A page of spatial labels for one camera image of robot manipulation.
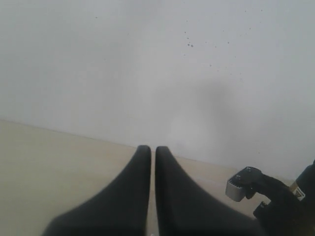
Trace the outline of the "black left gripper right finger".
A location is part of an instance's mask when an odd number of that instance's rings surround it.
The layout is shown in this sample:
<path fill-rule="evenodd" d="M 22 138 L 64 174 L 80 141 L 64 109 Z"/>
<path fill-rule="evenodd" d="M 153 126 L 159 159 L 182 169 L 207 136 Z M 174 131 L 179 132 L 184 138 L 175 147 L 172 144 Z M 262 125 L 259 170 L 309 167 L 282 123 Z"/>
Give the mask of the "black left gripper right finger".
<path fill-rule="evenodd" d="M 223 204 L 201 188 L 159 146 L 155 160 L 155 196 L 161 236 L 263 236 L 259 223 Z"/>

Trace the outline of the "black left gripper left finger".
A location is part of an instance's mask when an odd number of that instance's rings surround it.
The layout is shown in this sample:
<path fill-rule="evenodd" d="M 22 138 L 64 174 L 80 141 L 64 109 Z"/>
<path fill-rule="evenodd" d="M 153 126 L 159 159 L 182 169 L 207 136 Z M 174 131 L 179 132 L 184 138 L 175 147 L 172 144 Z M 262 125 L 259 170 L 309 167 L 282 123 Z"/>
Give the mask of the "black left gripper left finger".
<path fill-rule="evenodd" d="M 138 146 L 121 173 L 83 204 L 55 217 L 44 236 L 144 236 L 151 183 L 151 149 Z"/>

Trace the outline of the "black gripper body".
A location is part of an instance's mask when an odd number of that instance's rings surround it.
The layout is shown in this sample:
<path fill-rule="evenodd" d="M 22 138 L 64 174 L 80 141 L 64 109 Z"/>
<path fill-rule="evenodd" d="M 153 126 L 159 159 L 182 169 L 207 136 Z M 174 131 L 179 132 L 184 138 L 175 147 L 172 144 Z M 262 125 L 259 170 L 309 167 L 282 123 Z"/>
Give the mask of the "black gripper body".
<path fill-rule="evenodd" d="M 269 236 L 306 236 L 308 234 L 308 175 L 301 174 L 291 186 L 265 174 L 245 178 L 245 196 L 266 196 L 253 212 Z"/>

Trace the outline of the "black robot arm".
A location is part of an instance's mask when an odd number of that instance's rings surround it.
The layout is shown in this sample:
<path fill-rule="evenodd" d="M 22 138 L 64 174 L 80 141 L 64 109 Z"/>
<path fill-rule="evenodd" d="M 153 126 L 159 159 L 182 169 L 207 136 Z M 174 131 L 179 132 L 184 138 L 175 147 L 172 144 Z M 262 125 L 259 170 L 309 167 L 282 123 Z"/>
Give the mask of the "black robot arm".
<path fill-rule="evenodd" d="M 226 195 L 239 202 L 255 194 L 253 218 L 216 200 L 194 182 L 170 149 L 155 159 L 139 146 L 122 172 L 103 190 L 54 218 L 45 236 L 143 236 L 146 233 L 151 174 L 155 175 L 158 232 L 162 236 L 312 236 L 315 233 L 315 167 L 309 165 L 291 185 L 245 167 L 226 183 Z"/>

